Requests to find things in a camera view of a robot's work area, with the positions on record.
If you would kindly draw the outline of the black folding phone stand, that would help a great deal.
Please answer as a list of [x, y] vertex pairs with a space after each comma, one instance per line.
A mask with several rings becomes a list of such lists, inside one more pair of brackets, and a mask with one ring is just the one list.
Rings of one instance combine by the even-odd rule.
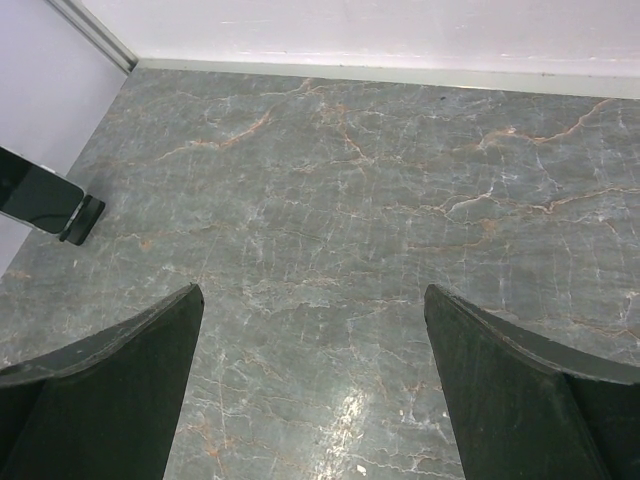
[[105, 207], [104, 201], [87, 195], [82, 200], [79, 210], [74, 215], [69, 226], [58, 237], [59, 241], [81, 246], [104, 212]]

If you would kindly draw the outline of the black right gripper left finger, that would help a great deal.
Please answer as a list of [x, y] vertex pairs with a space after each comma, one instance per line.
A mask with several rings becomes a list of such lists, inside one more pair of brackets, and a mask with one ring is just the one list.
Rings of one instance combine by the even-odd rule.
[[160, 479], [204, 313], [189, 284], [1, 371], [4, 479]]

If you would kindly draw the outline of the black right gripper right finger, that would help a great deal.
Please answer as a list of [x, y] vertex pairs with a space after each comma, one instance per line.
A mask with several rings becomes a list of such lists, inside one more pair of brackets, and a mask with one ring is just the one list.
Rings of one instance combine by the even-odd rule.
[[552, 341], [436, 284], [424, 316], [466, 478], [638, 478], [638, 367]]

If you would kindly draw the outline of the black phone clear case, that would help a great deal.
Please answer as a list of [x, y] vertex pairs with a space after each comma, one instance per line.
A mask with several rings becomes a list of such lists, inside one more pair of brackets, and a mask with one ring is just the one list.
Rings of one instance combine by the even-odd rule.
[[1, 212], [60, 234], [85, 197], [65, 178], [1, 148]]

